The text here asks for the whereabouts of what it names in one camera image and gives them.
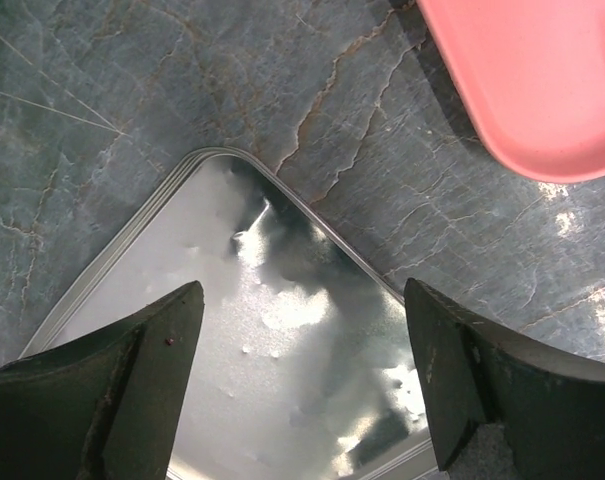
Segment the silver tin lid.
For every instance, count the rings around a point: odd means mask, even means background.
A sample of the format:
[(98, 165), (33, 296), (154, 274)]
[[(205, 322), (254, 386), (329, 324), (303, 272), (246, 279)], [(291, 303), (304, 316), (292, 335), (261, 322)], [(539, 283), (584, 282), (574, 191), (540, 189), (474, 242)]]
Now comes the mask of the silver tin lid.
[(25, 347), (198, 281), (171, 479), (423, 479), (436, 469), (401, 296), (255, 157), (187, 154)]

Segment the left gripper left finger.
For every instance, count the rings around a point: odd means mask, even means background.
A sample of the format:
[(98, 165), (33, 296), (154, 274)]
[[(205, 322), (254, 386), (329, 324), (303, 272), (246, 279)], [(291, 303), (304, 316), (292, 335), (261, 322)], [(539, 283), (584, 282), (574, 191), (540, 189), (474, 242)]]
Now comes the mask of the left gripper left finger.
[(0, 479), (163, 479), (200, 334), (193, 281), (0, 368)]

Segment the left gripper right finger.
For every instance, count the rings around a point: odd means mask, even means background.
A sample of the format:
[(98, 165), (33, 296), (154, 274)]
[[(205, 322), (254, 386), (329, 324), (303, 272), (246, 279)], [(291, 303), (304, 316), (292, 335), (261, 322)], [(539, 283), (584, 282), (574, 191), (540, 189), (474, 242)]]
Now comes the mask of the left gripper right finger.
[(474, 313), (428, 284), (404, 287), (411, 349), (439, 470), (500, 424), (524, 479), (605, 479), (605, 363)]

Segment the pink plastic tray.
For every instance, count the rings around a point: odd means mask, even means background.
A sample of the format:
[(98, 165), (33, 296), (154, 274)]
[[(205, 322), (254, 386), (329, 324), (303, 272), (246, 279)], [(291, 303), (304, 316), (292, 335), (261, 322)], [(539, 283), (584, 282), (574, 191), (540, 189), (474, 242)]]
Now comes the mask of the pink plastic tray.
[(605, 176), (605, 0), (418, 6), (499, 163), (551, 183)]

